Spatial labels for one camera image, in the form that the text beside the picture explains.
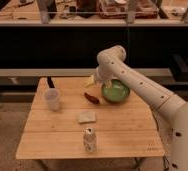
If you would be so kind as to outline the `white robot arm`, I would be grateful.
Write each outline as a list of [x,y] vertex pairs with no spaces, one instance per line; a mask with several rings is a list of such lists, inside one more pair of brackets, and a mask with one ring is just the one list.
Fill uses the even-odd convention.
[[85,82],[109,84],[121,80],[171,125],[173,129],[169,171],[188,171],[188,101],[124,63],[125,49],[116,45],[97,55],[98,67]]

